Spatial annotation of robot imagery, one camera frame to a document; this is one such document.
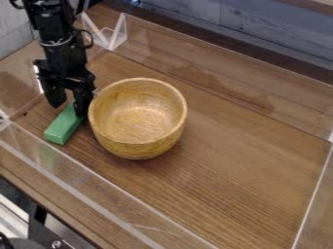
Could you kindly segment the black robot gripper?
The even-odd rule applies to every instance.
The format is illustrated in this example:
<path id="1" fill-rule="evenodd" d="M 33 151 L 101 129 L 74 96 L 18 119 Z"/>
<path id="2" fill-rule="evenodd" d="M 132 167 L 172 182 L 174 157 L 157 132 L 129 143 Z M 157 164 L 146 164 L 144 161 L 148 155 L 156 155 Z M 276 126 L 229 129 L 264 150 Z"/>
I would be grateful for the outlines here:
<path id="1" fill-rule="evenodd" d="M 85 44 L 83 30 L 74 30 L 57 40 L 39 40 L 46 58 L 37 59 L 38 78 L 50 105 L 58 108 L 67 101 L 66 89 L 73 90 L 74 110 L 85 117 L 95 95 L 95 76 L 86 68 L 87 50 L 94 43 Z"/>

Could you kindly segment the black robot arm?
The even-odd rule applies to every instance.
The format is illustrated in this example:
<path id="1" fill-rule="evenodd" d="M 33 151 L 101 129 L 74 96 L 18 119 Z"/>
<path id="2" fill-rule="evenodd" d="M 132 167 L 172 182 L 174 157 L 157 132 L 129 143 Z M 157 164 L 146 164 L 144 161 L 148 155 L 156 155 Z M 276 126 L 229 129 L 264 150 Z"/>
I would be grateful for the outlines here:
<path id="1" fill-rule="evenodd" d="M 74 26 L 70 0 L 23 0 L 22 5 L 18 1 L 10 3 L 26 11 L 46 55 L 34 65 L 49 103 L 58 108 L 67 101 L 66 90 L 71 90 L 75 114 L 85 117 L 97 89 L 95 75 L 86 68 L 86 51 L 94 47 L 93 34 Z"/>

